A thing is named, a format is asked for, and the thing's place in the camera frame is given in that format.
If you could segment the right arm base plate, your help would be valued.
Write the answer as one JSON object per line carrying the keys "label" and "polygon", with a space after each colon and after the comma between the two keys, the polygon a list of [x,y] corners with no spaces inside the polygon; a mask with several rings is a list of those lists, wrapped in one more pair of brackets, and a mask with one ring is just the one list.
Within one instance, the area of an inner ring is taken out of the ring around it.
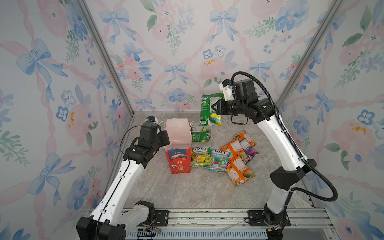
{"label": "right arm base plate", "polygon": [[285,227],[291,226],[287,211],[283,210],[280,214],[265,212],[264,210],[249,210],[244,222],[251,227],[270,227],[277,228],[284,224]]}

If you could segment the small green snack bag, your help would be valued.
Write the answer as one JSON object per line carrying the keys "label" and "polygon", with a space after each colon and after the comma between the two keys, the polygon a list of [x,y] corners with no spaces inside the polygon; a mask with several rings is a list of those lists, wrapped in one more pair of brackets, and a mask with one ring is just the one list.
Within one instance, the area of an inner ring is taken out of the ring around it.
{"label": "small green snack bag", "polygon": [[192,142],[207,143],[211,138],[211,132],[207,127],[192,127]]}

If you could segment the orange snack bag middle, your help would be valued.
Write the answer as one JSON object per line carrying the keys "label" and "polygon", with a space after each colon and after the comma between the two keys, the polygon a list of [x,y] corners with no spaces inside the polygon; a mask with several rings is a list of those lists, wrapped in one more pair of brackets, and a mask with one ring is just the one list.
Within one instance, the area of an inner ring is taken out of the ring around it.
{"label": "orange snack bag middle", "polygon": [[220,147],[220,150],[229,155],[229,162],[237,158],[240,158],[245,164],[251,161],[238,140],[234,140]]}

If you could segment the yellow green Fox's candy bag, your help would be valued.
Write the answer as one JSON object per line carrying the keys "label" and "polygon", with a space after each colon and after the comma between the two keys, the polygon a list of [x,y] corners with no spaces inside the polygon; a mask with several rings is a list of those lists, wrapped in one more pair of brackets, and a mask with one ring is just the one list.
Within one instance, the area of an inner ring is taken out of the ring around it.
{"label": "yellow green Fox's candy bag", "polygon": [[213,165],[211,158],[211,148],[197,147],[192,149],[191,166],[192,167],[210,167]]}

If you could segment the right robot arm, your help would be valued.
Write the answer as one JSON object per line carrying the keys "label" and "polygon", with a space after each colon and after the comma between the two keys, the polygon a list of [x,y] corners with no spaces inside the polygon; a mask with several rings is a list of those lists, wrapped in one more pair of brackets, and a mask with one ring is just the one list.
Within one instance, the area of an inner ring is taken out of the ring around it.
{"label": "right robot arm", "polygon": [[275,103],[268,98],[258,98],[254,81],[233,83],[231,80],[224,80],[219,88],[224,98],[214,103],[212,110],[219,115],[244,115],[252,120],[264,132],[278,154],[281,166],[270,174],[274,186],[261,220],[267,226],[283,226],[295,185],[311,170],[303,162],[307,157],[301,151],[296,151],[289,141],[289,132],[282,123]]}

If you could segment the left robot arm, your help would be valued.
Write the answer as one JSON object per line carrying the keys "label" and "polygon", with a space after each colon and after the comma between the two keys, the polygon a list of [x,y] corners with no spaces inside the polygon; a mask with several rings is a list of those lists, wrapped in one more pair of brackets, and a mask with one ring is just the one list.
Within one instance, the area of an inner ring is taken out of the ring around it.
{"label": "left robot arm", "polygon": [[139,176],[161,147],[170,144],[154,116],[140,126],[140,135],[123,152],[120,169],[106,195],[89,217],[79,219],[76,230],[81,240],[124,240],[137,226],[150,228],[155,223],[155,206],[139,201],[129,211],[124,204]]}

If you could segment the purple snack bag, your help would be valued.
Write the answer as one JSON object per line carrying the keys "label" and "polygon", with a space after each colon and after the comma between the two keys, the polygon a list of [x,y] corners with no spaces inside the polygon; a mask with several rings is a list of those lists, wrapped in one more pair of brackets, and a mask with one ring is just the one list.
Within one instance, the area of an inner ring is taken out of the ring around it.
{"label": "purple snack bag", "polygon": [[259,154],[246,139],[239,140],[240,145],[242,146],[243,150],[245,151],[246,155],[250,160],[252,160],[256,155]]}

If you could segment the orange snack bag rear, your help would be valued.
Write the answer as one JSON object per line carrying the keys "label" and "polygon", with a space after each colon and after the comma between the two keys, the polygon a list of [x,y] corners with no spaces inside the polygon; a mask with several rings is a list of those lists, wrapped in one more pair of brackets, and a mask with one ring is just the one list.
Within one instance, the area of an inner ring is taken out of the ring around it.
{"label": "orange snack bag rear", "polygon": [[257,145],[257,143],[250,137],[247,131],[242,131],[235,134],[234,140],[239,140],[239,141],[246,140],[251,147],[255,147]]}

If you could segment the red paper gift bag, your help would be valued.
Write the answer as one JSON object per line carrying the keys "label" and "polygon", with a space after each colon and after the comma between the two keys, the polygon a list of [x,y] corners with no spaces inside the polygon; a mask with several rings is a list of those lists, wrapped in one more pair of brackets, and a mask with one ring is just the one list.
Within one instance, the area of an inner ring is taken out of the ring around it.
{"label": "red paper gift bag", "polygon": [[165,154],[172,174],[191,172],[192,134],[188,119],[167,119],[165,130],[170,144],[165,146]]}

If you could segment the green snack bag with label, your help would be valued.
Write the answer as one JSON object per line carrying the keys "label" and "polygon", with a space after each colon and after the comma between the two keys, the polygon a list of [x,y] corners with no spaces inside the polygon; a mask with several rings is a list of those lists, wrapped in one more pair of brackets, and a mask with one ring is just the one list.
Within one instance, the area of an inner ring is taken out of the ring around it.
{"label": "green snack bag with label", "polygon": [[224,95],[217,93],[211,95],[202,95],[201,97],[201,112],[199,125],[202,127],[221,127],[221,116],[212,109],[212,105],[218,100],[223,99]]}

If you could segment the orange snack bag front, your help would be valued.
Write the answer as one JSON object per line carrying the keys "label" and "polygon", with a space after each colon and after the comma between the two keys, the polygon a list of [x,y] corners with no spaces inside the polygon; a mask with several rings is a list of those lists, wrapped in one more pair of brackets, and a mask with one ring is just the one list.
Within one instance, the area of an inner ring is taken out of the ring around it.
{"label": "orange snack bag front", "polygon": [[255,177],[241,158],[233,159],[228,163],[227,175],[236,187]]}

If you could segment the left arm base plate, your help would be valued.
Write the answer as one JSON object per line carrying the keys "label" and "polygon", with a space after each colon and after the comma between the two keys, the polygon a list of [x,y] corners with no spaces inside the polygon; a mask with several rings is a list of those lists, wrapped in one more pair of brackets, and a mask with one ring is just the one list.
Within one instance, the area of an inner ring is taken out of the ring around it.
{"label": "left arm base plate", "polygon": [[167,227],[169,222],[168,210],[154,210],[149,214],[146,221],[140,224],[141,227]]}

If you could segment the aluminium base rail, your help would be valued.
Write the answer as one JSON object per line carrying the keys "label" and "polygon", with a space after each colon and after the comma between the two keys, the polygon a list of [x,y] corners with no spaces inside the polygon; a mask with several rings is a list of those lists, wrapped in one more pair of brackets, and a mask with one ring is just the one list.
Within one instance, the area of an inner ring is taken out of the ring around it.
{"label": "aluminium base rail", "polygon": [[124,240],[339,240],[324,209],[288,209],[291,226],[251,227],[244,209],[168,210],[167,227],[137,226]]}

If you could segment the orange snack bag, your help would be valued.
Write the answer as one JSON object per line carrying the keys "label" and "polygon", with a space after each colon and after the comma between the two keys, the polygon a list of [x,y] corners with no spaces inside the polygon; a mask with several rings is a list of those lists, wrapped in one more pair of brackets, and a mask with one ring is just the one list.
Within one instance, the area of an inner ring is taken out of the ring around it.
{"label": "orange snack bag", "polygon": [[238,140],[234,140],[220,147],[220,150],[229,155],[229,162],[237,158],[240,158],[245,164],[251,161]]}
{"label": "orange snack bag", "polygon": [[235,134],[234,140],[239,140],[239,141],[246,140],[251,147],[255,147],[257,145],[257,143],[250,137],[247,131],[242,131]]}
{"label": "orange snack bag", "polygon": [[255,177],[241,158],[233,159],[228,163],[227,175],[236,187]]}

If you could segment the teal Fox's candy bag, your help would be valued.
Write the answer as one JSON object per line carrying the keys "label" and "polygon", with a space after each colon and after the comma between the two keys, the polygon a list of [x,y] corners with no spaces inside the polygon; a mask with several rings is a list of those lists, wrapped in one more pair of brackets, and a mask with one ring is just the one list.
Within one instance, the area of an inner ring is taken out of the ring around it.
{"label": "teal Fox's candy bag", "polygon": [[210,151],[212,164],[210,166],[205,167],[205,170],[226,173],[227,166],[229,162],[229,155],[227,152],[223,152],[221,150],[213,150]]}

